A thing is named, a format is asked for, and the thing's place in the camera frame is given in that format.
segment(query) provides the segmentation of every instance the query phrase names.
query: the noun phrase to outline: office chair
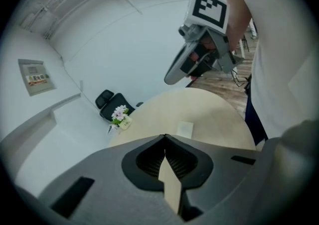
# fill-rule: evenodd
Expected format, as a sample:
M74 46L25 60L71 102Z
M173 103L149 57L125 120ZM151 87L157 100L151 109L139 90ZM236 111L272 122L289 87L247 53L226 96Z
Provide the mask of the office chair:
M105 106L103 106L103 108L100 111L100 116L109 121L112 121L112 113L114 113L115 108L124 105L126 105L126 107L129 109L128 115L130 115L135 110L135 108L133 108L126 101L122 93L117 93Z
M129 109L128 115L130 115L135 108L133 108L124 98L122 93L117 93L114 95L113 92L109 90L105 90L102 92L95 100L95 104L98 107L98 109L101 109L100 116L112 121L112 114L116 107L124 106ZM139 107L143 102L137 103L137 107Z
M109 90L102 92L96 99L95 104L98 109L101 109L113 97L114 93Z

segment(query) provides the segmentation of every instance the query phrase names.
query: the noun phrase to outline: hand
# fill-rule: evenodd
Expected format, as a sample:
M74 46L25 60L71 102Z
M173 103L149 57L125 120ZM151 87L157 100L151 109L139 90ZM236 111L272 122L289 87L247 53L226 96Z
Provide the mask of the hand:
M205 48L206 48L207 50L209 50L209 51L216 49L216 46L215 46L215 44L213 43L213 41L211 40L210 36L203 37L203 38L201 39L200 43L203 44L203 45L205 46ZM192 61L197 61L198 58L199 58L199 56L198 56L198 54L197 54L196 52L192 52L192 53L189 55L189 57L190 57L190 59L191 59ZM191 78L192 81L194 81L194 80L197 79L197 77L195 77L195 76L191 76L190 78Z

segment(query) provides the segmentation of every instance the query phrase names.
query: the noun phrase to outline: round table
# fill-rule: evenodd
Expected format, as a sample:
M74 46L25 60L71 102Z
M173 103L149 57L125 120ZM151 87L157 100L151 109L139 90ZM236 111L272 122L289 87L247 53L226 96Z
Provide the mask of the round table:
M220 146L256 150L248 126L220 96L195 88L174 89L148 100L130 117L127 130L119 130L110 146L160 134L175 135L180 121L192 122L192 139Z

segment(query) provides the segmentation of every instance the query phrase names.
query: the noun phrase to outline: white wall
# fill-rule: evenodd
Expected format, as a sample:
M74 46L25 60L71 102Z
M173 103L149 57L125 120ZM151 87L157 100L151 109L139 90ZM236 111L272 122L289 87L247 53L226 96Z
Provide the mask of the white wall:
M56 89L30 97L18 59L41 60ZM36 114L80 94L56 51L39 35L20 27L8 30L0 50L0 140Z
M172 88L164 76L183 45L177 29L188 0L91 0L73 13L51 39L77 85L94 101L105 89L131 105Z
M24 144L8 163L18 186L37 197L67 169L108 147L108 124L86 102L77 98L56 107L37 126L24 132ZM32 151L25 156L30 146Z
M88 155L107 148L109 124L42 37L13 27L0 51L0 154L13 181L34 196ZM55 90L30 97L18 59L44 61Z

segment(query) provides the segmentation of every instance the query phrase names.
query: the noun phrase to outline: cable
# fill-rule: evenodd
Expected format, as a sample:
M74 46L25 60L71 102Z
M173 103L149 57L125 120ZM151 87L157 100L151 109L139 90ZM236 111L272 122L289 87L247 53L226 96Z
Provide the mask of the cable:
M245 79L246 79L245 81L239 81L238 78L237 78L237 75L238 75L238 74L237 74L237 72L236 72L235 70L233 70L233 69L230 71L230 73L231 73L231 76L233 77L234 83L235 83L238 87L242 87L245 83L248 83L248 82L249 82L247 78L245 78Z

